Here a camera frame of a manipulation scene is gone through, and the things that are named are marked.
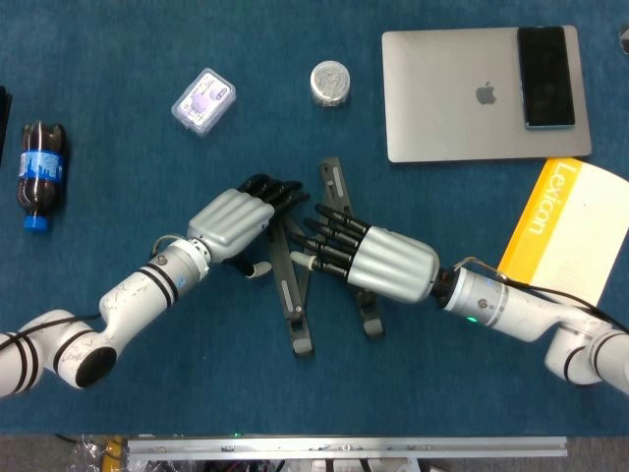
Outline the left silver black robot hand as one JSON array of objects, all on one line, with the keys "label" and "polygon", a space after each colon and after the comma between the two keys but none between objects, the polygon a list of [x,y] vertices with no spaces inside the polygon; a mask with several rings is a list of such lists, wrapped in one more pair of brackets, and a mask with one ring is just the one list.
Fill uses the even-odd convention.
[{"label": "left silver black robot hand", "polygon": [[268,226],[310,195],[299,181],[281,181],[256,174],[237,188],[222,192],[189,222],[188,236],[204,244],[215,264],[235,267],[246,278],[272,269],[269,262],[251,263],[246,249]]}]

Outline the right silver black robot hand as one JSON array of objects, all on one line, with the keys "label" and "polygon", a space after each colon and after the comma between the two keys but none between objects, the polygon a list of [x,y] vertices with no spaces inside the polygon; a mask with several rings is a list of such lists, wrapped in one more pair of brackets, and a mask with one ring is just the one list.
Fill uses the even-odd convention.
[{"label": "right silver black robot hand", "polygon": [[317,204],[315,211],[327,221],[305,220],[314,237],[289,233],[302,247],[291,253],[294,263],[401,303],[428,297],[440,269],[431,246],[330,206]]}]

